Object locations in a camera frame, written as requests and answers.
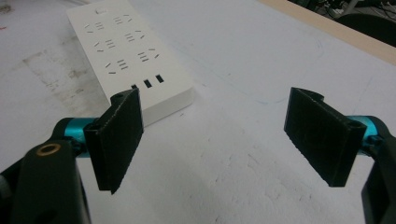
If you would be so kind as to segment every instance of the electrical socket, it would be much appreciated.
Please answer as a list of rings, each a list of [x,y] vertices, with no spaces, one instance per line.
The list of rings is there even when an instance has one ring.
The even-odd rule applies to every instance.
[[[126,0],[67,10],[109,101],[139,88],[145,126],[193,101],[191,77]]]

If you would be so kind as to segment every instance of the power outlet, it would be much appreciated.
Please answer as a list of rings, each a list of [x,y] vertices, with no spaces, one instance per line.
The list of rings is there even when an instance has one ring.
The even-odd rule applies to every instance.
[[[192,103],[191,77],[128,1],[75,7],[67,15],[108,101],[139,88],[145,126]]]

